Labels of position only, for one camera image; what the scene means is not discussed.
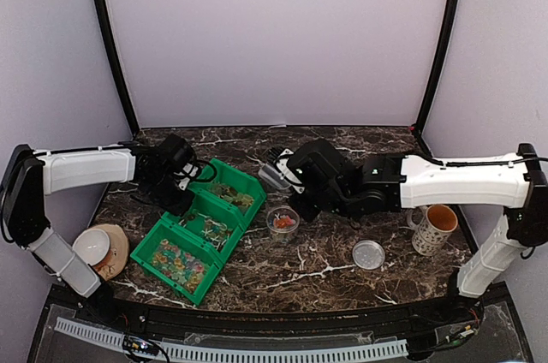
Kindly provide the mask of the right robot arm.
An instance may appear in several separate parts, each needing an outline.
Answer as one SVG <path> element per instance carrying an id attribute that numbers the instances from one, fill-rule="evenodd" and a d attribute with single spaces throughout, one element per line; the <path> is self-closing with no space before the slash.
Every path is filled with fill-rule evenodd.
<path id="1" fill-rule="evenodd" d="M 277 158 L 295 191 L 290 206 L 311 222 L 322 211 L 361 220 L 378 212 L 433 205 L 488 205 L 502 209 L 494 229 L 456 273 L 455 291 L 437 306 L 454 324 L 522 252 L 547 242 L 545 158 L 533 145 L 488 158 L 432 158 L 376 154 L 353 164 L 328 140 L 307 142 Z"/>

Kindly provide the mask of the green three-compartment bin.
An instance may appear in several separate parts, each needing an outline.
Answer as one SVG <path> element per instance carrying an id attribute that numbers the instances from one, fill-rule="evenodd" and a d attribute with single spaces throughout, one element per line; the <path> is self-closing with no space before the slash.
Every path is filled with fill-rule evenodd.
<path id="1" fill-rule="evenodd" d="M 165 212 L 130 258 L 198 306 L 266 201 L 259 180 L 216 158 L 185 188 L 181 214 Z"/>

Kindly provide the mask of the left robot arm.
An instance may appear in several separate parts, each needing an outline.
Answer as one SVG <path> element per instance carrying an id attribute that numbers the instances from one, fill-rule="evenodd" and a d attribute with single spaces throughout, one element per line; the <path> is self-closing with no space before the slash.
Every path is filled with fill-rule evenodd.
<path id="1" fill-rule="evenodd" d="M 30 253 L 53 277 L 88 300 L 102 325 L 121 317 L 104 291 L 104 279 L 72 247 L 112 183 L 132 183 L 138 198 L 182 213 L 194 195 L 188 185 L 200 174 L 190 143 L 171 134 L 159 144 L 137 141 L 74 149 L 16 146 L 1 180 L 1 231 L 8 244 Z"/>

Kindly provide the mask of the metal scoop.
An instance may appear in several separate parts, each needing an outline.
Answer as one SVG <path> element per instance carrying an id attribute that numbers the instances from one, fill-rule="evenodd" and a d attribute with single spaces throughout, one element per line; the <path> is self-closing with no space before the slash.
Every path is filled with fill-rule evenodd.
<path id="1" fill-rule="evenodd" d="M 265 163 L 258 171 L 259 178 L 276 190 L 286 190 L 292 187 L 283 174 L 273 164 Z"/>

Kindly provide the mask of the clear plastic container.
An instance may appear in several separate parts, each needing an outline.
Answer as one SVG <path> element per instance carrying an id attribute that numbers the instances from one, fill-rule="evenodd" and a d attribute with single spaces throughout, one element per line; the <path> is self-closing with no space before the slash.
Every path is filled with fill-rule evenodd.
<path id="1" fill-rule="evenodd" d="M 272 208 L 266 215 L 266 225 L 271 238 L 277 243 L 291 242 L 298 231 L 299 215 L 288 205 Z"/>

